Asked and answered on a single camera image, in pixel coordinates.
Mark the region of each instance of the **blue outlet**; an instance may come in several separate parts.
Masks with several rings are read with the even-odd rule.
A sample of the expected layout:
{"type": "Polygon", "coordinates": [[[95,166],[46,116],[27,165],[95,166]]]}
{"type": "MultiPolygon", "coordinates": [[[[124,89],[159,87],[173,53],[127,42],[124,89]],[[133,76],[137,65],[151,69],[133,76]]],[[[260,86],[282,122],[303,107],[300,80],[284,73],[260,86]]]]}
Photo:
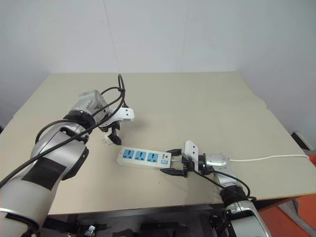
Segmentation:
{"type": "Polygon", "coordinates": [[[149,162],[157,162],[158,154],[157,153],[148,153],[147,161],[149,162]]]}
{"type": "Polygon", "coordinates": [[[133,155],[134,155],[134,150],[126,149],[123,153],[123,158],[132,159],[133,155]]]}
{"type": "Polygon", "coordinates": [[[146,157],[146,152],[140,152],[140,151],[136,152],[135,159],[137,159],[137,160],[145,160],[145,157],[146,157]]]}

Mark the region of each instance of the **white wall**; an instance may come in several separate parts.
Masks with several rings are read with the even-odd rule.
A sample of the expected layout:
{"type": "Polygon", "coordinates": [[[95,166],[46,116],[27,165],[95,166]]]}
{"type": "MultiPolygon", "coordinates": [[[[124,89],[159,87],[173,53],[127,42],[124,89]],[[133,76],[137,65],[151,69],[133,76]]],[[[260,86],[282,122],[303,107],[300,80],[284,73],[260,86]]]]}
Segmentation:
{"type": "Polygon", "coordinates": [[[314,0],[0,0],[0,124],[50,72],[240,71],[316,148],[314,0]]]}

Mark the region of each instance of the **white cable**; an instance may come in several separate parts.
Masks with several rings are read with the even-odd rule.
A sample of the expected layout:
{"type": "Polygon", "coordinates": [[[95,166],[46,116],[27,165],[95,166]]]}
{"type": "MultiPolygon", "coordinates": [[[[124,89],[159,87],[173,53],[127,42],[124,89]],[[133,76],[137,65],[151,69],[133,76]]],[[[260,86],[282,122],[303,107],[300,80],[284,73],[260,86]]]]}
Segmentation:
{"type": "Polygon", "coordinates": [[[230,159],[230,161],[235,161],[235,162],[257,161],[257,160],[279,158],[279,157],[305,157],[308,160],[310,160],[310,158],[307,155],[275,155],[275,156],[261,157],[261,158],[256,158],[256,159],[230,159]]]}

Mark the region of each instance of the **beige tabletop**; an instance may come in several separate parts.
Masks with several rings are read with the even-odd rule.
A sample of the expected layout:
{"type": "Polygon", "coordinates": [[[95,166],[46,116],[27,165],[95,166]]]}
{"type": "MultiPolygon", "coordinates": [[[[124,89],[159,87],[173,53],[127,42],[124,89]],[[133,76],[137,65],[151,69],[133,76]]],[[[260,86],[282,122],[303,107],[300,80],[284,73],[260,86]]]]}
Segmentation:
{"type": "MultiPolygon", "coordinates": [[[[124,146],[165,151],[186,140],[200,153],[231,159],[303,154],[264,101],[235,72],[123,74],[126,102],[135,120],[122,125],[124,146]]],[[[30,158],[37,132],[62,119],[82,92],[117,86],[117,74],[51,74],[0,135],[0,178],[30,158]]],[[[110,102],[118,96],[109,92],[110,102]]],[[[221,203],[217,188],[194,173],[120,166],[120,146],[106,145],[95,129],[78,174],[62,181],[50,214],[221,203]]],[[[258,199],[316,192],[316,169],[300,157],[232,162],[258,199]]]]}

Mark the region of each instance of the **white power strip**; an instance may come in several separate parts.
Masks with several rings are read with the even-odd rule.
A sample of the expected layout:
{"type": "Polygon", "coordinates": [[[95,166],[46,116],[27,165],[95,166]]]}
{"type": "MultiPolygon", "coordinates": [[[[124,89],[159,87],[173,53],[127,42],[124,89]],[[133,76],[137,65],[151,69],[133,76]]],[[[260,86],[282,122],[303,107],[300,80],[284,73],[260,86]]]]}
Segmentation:
{"type": "Polygon", "coordinates": [[[118,155],[118,163],[139,168],[170,168],[171,153],[122,147],[118,155]]]}

